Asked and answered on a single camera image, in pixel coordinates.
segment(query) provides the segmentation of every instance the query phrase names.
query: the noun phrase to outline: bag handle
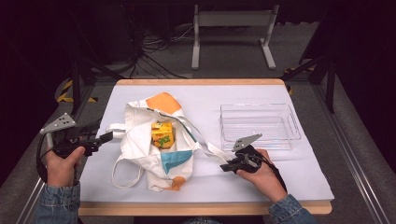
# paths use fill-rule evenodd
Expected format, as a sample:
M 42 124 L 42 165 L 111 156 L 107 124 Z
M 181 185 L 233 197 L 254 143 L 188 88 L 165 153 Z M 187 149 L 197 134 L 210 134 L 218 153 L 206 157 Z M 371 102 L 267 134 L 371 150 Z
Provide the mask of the bag handle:
M 116 180 L 114 179 L 114 174 L 116 173 L 117 164 L 119 163 L 119 161 L 122 161 L 123 159 L 124 158 L 122 157 L 122 155 L 120 155 L 119 158 L 117 159 L 116 163 L 114 164 L 113 172 L 111 174 L 111 183 L 118 188 L 127 189 L 127 188 L 132 187 L 139 181 L 140 177 L 143 175 L 143 173 L 145 173 L 145 170 L 139 166 L 139 173 L 137 174 L 137 177 L 134 180 L 132 180 L 130 183 L 128 183 L 126 185 L 118 184 L 118 183 L 116 183 Z
M 205 137 L 201 134 L 201 132 L 185 117 L 179 116 L 177 119 L 182 122 L 182 123 L 187 123 L 187 126 L 192 127 L 198 134 L 201 135 L 201 137 L 204 139 L 207 149 L 209 151 L 203 150 L 203 152 L 206 154 L 207 157 L 212 158 L 216 160 L 220 164 L 227 164 L 227 161 L 230 161 L 232 158 L 225 153 L 223 150 L 219 149 L 218 147 L 215 147 L 213 144 L 210 142 L 206 141 Z
M 112 123 L 107 125 L 106 133 L 113 132 L 113 138 L 123 138 L 126 134 L 126 124 Z

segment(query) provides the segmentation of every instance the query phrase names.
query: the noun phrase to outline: metal stand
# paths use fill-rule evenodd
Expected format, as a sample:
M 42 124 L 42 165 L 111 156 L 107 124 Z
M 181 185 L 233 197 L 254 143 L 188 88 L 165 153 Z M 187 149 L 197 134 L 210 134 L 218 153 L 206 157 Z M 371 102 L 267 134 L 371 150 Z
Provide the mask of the metal stand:
M 274 6 L 272 10 L 261 11 L 199 11 L 198 6 L 195 5 L 191 68 L 194 70 L 199 68 L 200 26 L 265 26 L 265 38 L 260 39 L 262 51 L 269 69 L 276 69 L 268 44 L 274 29 L 278 9 L 279 6 Z

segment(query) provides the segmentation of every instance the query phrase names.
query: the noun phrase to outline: white paper sheet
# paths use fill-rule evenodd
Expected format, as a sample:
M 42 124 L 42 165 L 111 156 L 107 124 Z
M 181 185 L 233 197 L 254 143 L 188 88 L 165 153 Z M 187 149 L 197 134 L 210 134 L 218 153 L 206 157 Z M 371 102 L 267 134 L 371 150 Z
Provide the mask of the white paper sheet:
M 292 141 L 292 150 L 269 151 L 286 182 L 289 193 L 299 201 L 330 201 L 334 197 L 320 170 L 289 94 L 281 85 L 253 86 L 116 86 L 111 94 L 98 135 L 111 123 L 124 122 L 128 102 L 141 100 L 162 91 L 169 92 L 182 105 L 185 116 L 203 136 L 221 147 L 220 105 L 288 104 L 296 118 L 300 140 Z M 246 180 L 232 172 L 224 173 L 202 151 L 194 153 L 192 177 L 180 191 L 154 192 L 148 189 L 146 175 L 133 187 L 119 189 L 112 185 L 113 166 L 120 155 L 120 139 L 103 144 L 88 158 L 81 182 L 82 202 L 109 203 L 228 203 L 268 201 Z M 119 163 L 118 181 L 134 179 L 137 167 L 128 161 Z

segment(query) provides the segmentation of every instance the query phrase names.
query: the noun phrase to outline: denim jacket sleeve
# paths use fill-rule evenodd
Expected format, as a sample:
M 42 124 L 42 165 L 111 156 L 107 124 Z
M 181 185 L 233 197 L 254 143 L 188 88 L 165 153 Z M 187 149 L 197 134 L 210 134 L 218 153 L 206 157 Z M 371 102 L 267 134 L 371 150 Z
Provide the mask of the denim jacket sleeve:
M 80 184 L 74 187 L 45 185 L 35 210 L 35 223 L 78 223 Z
M 275 224 L 317 223 L 312 215 L 291 194 L 271 205 L 269 211 Z

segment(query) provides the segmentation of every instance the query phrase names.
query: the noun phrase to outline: clear plastic container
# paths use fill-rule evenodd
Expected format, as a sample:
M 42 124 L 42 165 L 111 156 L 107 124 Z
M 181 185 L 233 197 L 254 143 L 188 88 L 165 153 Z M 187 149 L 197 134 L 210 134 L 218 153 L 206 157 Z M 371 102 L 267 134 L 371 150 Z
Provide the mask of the clear plastic container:
M 292 141 L 301 138 L 296 119 L 286 104 L 221 105 L 221 143 L 225 150 L 232 150 L 235 141 L 242 137 L 261 133 L 254 147 L 268 150 L 291 150 Z

